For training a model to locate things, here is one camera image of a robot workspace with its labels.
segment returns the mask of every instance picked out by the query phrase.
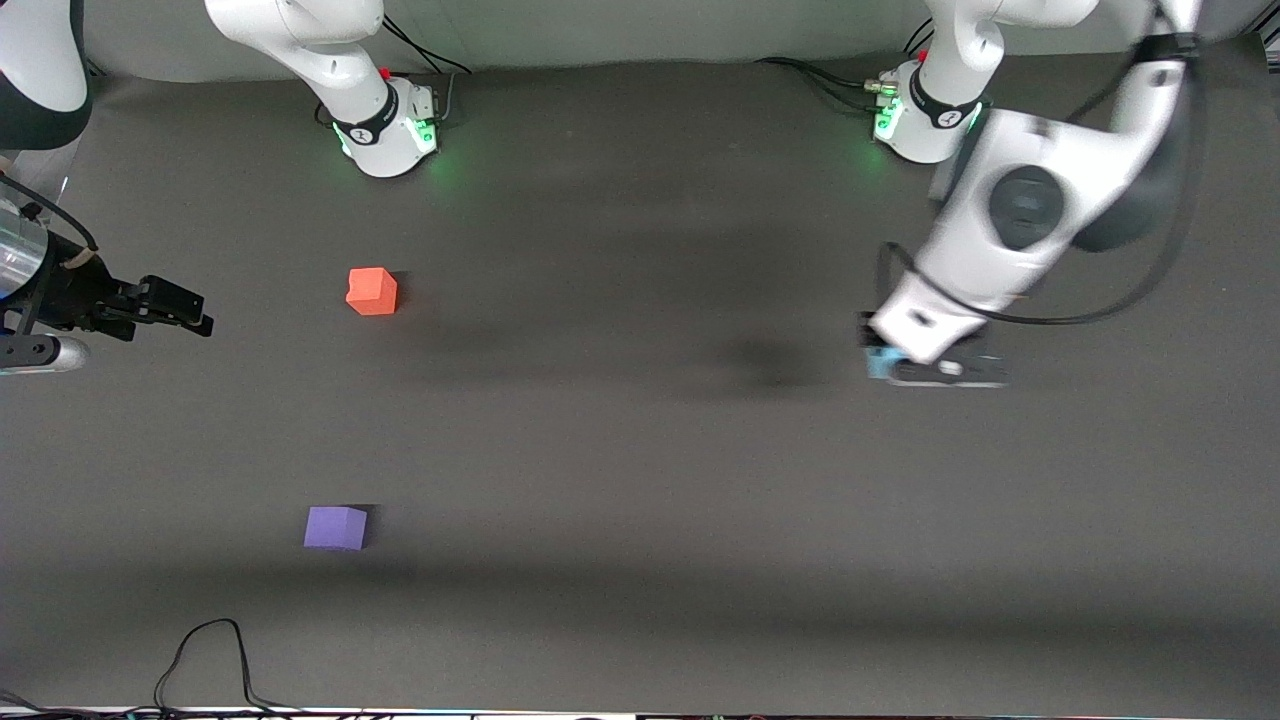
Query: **green led light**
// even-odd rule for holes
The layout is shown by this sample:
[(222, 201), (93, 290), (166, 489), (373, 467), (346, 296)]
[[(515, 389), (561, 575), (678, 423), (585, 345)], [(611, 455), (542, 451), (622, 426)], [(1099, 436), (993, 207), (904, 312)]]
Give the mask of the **green led light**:
[(897, 128), (897, 120), (902, 117), (902, 100), (895, 97), (883, 110), (881, 110), (881, 119), (876, 122), (876, 137), (881, 140), (888, 140), (893, 137), (893, 131)]
[(413, 133), (413, 143), (424, 155), (435, 151), (435, 124), (431, 120), (412, 120), (407, 127)]

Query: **black clamp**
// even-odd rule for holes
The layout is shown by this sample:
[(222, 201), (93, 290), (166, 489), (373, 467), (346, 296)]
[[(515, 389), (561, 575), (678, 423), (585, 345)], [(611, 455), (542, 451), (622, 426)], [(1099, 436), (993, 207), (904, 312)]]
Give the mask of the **black clamp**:
[(920, 68), (923, 67), (915, 68), (915, 72), (911, 73), (911, 81), (908, 83), (908, 90), (911, 92), (911, 100), (915, 102), (915, 106), (924, 110), (924, 114), (929, 117), (929, 122), (938, 129), (951, 129), (959, 126), (960, 120), (968, 118), (969, 113), (978, 106), (978, 99), (975, 97), (964, 105), (947, 105), (941, 100), (934, 100), (920, 86)]
[(1133, 50), (1133, 64), (1156, 63), (1160, 60), (1196, 60), (1199, 58), (1199, 35), (1194, 32), (1172, 32), (1169, 35), (1148, 35), (1138, 41)]
[(358, 123), (344, 123), (334, 119), (333, 124), (356, 145), (374, 145), (381, 137), (383, 131), (396, 119), (396, 106), (398, 104), (399, 96), (396, 94), (396, 87), (387, 83), (387, 102), (383, 104), (383, 109), (378, 114)]

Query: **robotic arm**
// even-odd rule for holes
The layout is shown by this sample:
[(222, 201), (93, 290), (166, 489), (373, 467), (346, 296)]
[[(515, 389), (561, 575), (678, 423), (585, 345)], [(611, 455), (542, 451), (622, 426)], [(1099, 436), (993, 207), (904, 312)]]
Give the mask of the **robotic arm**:
[[(0, 147), (61, 147), (84, 129), (92, 102), (82, 60), (82, 12), (81, 0), (0, 0)], [(136, 284), (113, 278), (79, 222), (4, 172), (0, 184), (26, 196), (17, 202), (0, 197), (0, 375), (84, 364), (88, 346), (32, 334), (37, 322), (123, 341), (133, 340), (140, 323), (212, 333), (201, 296), (156, 275)], [(70, 223), (84, 245), (50, 231), (46, 210)]]
[(940, 169), (951, 179), (929, 241), (870, 319), (888, 346), (932, 365), (1068, 247), (1117, 247), (1176, 205), (1189, 114), (1201, 102), (1192, 35), (1199, 0), (1164, 5), (1167, 15), (1157, 14), (1120, 82), (1107, 131), (1010, 110), (970, 129), (955, 167)]
[(978, 99), (1005, 58), (1005, 38), (996, 23), (1037, 28), (1071, 27), (1098, 0), (925, 0), (934, 35), (927, 56), (910, 59), (881, 74), (879, 85), (895, 92), (873, 136), (915, 163), (950, 158), (970, 120)]
[(293, 70), (334, 118), (342, 150), (366, 174), (407, 173), (436, 149), (430, 88), (384, 77), (356, 45), (383, 23), (383, 0), (205, 0), (228, 38)]

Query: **wire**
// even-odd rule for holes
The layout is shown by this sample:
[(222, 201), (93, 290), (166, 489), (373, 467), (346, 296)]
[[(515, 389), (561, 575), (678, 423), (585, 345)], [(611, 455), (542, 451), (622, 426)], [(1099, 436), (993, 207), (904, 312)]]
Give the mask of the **wire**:
[(824, 69), (822, 69), (822, 68), (819, 68), (819, 67), (817, 67), (817, 65), (814, 65), (812, 63), (805, 63), (804, 60), (796, 60), (794, 58), (777, 58), (777, 56), (774, 56), (774, 58), (760, 58), (759, 60), (756, 60), (756, 63), (764, 63), (764, 64), (769, 64), (769, 65), (785, 65), (785, 67), (788, 67), (788, 68), (795, 68), (796, 70), (800, 72), (800, 74), (803, 74), (805, 77), (805, 79), (809, 81), (810, 85), (813, 85), (817, 90), (822, 91), (823, 94), (826, 94), (828, 97), (831, 97), (836, 102), (840, 102), (841, 105), (844, 105), (844, 106), (846, 106), (849, 109), (852, 109), (852, 110), (858, 110), (860, 113), (877, 113), (877, 111), (879, 111), (879, 108), (877, 108), (874, 105), (861, 105), (859, 102), (855, 102), (854, 100), (850, 100), (849, 97), (845, 97), (844, 95), (841, 95), (840, 92), (837, 92), (833, 87), (827, 86), (827, 85), (823, 83), (823, 81), (827, 81), (827, 82), (831, 82), (831, 83), (837, 85), (840, 87), (861, 90), (863, 88), (863, 83), (860, 83), (860, 82), (854, 82), (851, 79), (842, 78), (842, 77), (840, 77), (837, 74), (828, 73), (827, 70), (824, 70)]
[[(1144, 36), (1149, 36), (1153, 32), (1156, 32), (1156, 20), (1158, 20), (1160, 18), (1167, 19), (1172, 17), (1169, 14), (1169, 9), (1165, 6), (1164, 0), (1151, 0), (1151, 5), (1152, 5), (1152, 13), (1151, 17), (1147, 18), (1147, 27), (1143, 29)], [(1120, 69), (1116, 70), (1114, 76), (1111, 76), (1111, 79), (1108, 79), (1107, 83), (1103, 85), (1097, 92), (1087, 97), (1084, 102), (1080, 104), (1079, 108), (1071, 110), (1071, 113), (1066, 117), (1065, 122), (1073, 124), (1079, 123), (1084, 118), (1084, 115), (1088, 115), (1107, 97), (1115, 95), (1116, 90), (1120, 90), (1120, 83), (1123, 83), (1125, 76), (1129, 74), (1129, 68), (1133, 67), (1134, 60), (1137, 58), (1138, 58), (1138, 46), (1134, 46), (1134, 49), (1129, 53), (1129, 58), (1124, 61), (1124, 64), (1120, 65)]]
[(1098, 310), (1093, 310), (1092, 313), (1082, 313), (1079, 315), (1066, 315), (1060, 318), (1028, 318), (1023, 315), (1007, 315), (1005, 313), (984, 310), (957, 299), (955, 295), (947, 292), (942, 286), (940, 286), (937, 281), (922, 273), (919, 268), (916, 268), (915, 259), (911, 258), (911, 254), (896, 242), (886, 242), (881, 245), (876, 261), (876, 287), (878, 292), (883, 292), (883, 288), (887, 287), (886, 278), (890, 270), (890, 261), (896, 258), (902, 263), (909, 273), (919, 278), (920, 282), (929, 287), (929, 290), (937, 292), (947, 301), (959, 305), (969, 313), (980, 315), (988, 320), (998, 320), (1019, 325), (1083, 325), (1112, 318), (1137, 305), (1144, 297), (1151, 295), (1153, 290), (1156, 290), (1156, 286), (1160, 284), (1165, 275), (1169, 274), (1169, 270), (1174, 266), (1174, 261), (1181, 252), (1187, 234), (1190, 231), (1190, 222), (1196, 215), (1196, 205), (1199, 197), (1199, 169), (1204, 164), (1204, 150), (1207, 145), (1206, 131), (1208, 126), (1208, 102), (1204, 97), (1203, 81), (1198, 77), (1194, 61), (1188, 63), (1187, 72), (1189, 77), (1185, 87), (1197, 91), (1201, 96), (1192, 97), (1189, 102), (1193, 120), (1190, 128), (1190, 142), (1193, 149), (1187, 156), (1187, 181), (1183, 184), (1183, 197), (1178, 204), (1174, 220), (1170, 223), (1165, 246), (1152, 261), (1151, 268), (1147, 270), (1147, 274), (1142, 278), (1142, 281), (1139, 281), (1133, 290), (1120, 297), (1120, 300), (1116, 300), (1115, 302)]
[(88, 232), (88, 228), (86, 228), (70, 213), (68, 213), (67, 210), (63, 210), (61, 208), (59, 208), (56, 202), (54, 202), (52, 200), (50, 200), (50, 199), (45, 197), (44, 195), (36, 192), (35, 190), (31, 190), (29, 187), (22, 184), (20, 182), (13, 179), (12, 177), (6, 176), (3, 172), (0, 172), (0, 183), (8, 184), (9, 187), (12, 187), (12, 188), (17, 190), (18, 192), (26, 195), (27, 197), (35, 200), (36, 202), (38, 202), (40, 205), (42, 205), (45, 209), (47, 209), (52, 214), (55, 214), (59, 218), (67, 220), (67, 224), (69, 224), (70, 227), (76, 228), (76, 232), (78, 232), (79, 236), (84, 238), (84, 245), (90, 250), (92, 250), (93, 252), (97, 252), (97, 241), (93, 240), (93, 233)]
[(390, 15), (383, 15), (383, 27), (385, 27), (387, 31), (390, 32), (392, 35), (394, 35), (396, 37), (401, 38), (410, 47), (412, 47), (413, 50), (417, 50), (417, 54), (421, 55), (422, 59), (428, 61), (428, 64), (430, 64), (433, 68), (435, 68), (435, 72), (439, 73), (442, 70), (440, 70), (440, 67), (436, 65), (433, 61), (433, 59), (439, 60), (442, 63), (448, 63), (448, 64), (453, 65), (454, 68), (457, 68), (457, 69), (460, 69), (460, 70), (462, 70), (462, 72), (465, 72), (467, 74), (471, 74), (471, 68), (463, 65), (462, 63), (458, 63), (456, 60), (451, 60), (451, 59), (445, 58), (444, 55), (439, 55), (436, 53), (431, 53), (426, 47), (422, 47), (417, 42), (413, 42), (413, 40), (408, 36), (408, 33), (404, 32), (403, 29), (401, 29), (401, 27), (398, 24), (396, 24), (396, 20), (393, 20)]
[(256, 692), (253, 692), (253, 680), (248, 669), (248, 653), (244, 652), (244, 635), (241, 634), (239, 623), (232, 620), (230, 618), (218, 618), (215, 620), (209, 620), (207, 623), (201, 623), (195, 628), (187, 630), (187, 634), (183, 635), (182, 642), (178, 643), (178, 650), (174, 651), (173, 653), (173, 662), (170, 662), (169, 669), (160, 675), (160, 679), (156, 680), (155, 688), (151, 691), (151, 702), (155, 705), (155, 707), (159, 707), (161, 710), (168, 708), (168, 706), (164, 703), (164, 689), (165, 685), (169, 683), (169, 676), (173, 675), (173, 671), (177, 670), (178, 665), (182, 664), (182, 652), (187, 648), (187, 641), (189, 641), (192, 635), (195, 635), (200, 630), (204, 630), (205, 628), (218, 624), (230, 625), (232, 630), (236, 633), (236, 647), (239, 651), (239, 661), (241, 661), (241, 692), (244, 696), (244, 702), (260, 710), (265, 710), (268, 712), (273, 712), (270, 707), (273, 705), (278, 707), (292, 707), (289, 705), (284, 705), (283, 702), (266, 700), (259, 696)]
[(444, 111), (440, 113), (440, 122), (449, 119), (453, 111), (453, 81), (458, 79), (458, 73), (449, 73), (449, 88), (444, 91)]
[(788, 68), (795, 68), (803, 73), (820, 77), (822, 79), (832, 85), (838, 85), (841, 87), (851, 87), (854, 90), (863, 88), (863, 83), (859, 81), (840, 77), (835, 73), (819, 68), (818, 65), (814, 65), (813, 63), (796, 60), (795, 58), (782, 58), (778, 55), (771, 55), (769, 58), (760, 58), (759, 60), (756, 60), (756, 63), (764, 63), (768, 65), (786, 65)]
[(931, 40), (933, 40), (933, 31), (932, 29), (929, 31), (928, 35), (925, 35), (924, 37), (922, 37), (920, 41), (916, 42), (914, 47), (911, 47), (910, 50), (908, 50), (906, 54), (908, 55), (915, 55), (915, 51), (919, 50), (920, 47), (924, 47), (924, 44), (928, 42), (928, 41), (931, 41)]
[(915, 36), (920, 35), (920, 32), (924, 31), (924, 28), (929, 27), (929, 23), (932, 22), (933, 22), (933, 15), (929, 15), (927, 20), (920, 23), (920, 27), (915, 28), (915, 32), (911, 33), (911, 37), (908, 37), (906, 42), (902, 44), (902, 53), (906, 53), (908, 55), (911, 54), (911, 51), (908, 49), (911, 46), (911, 42), (915, 41)]

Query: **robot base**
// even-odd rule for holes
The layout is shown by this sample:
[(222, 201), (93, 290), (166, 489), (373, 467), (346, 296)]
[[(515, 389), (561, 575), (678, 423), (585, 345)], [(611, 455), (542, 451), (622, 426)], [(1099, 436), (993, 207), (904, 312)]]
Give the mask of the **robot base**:
[[(896, 82), (897, 87), (902, 90), (881, 109), (872, 129), (872, 137), (888, 145), (893, 152), (913, 163), (941, 163), (960, 147), (960, 141), (973, 123), (973, 118), (982, 111), (982, 104), (978, 104), (968, 115), (955, 111), (954, 122), (947, 128), (934, 127), (929, 114), (905, 90), (910, 85), (911, 74), (919, 67), (918, 60), (908, 60), (892, 70), (881, 73), (881, 82)], [(952, 120), (947, 114), (943, 114), (941, 119), (943, 122)]]
[(361, 143), (358, 138), (344, 135), (337, 124), (333, 128), (342, 141), (342, 151), (365, 174), (375, 178), (393, 178), (412, 170), (422, 158), (435, 152), (438, 142), (431, 88), (404, 78), (392, 78), (387, 83), (397, 95), (396, 115), (376, 142)]

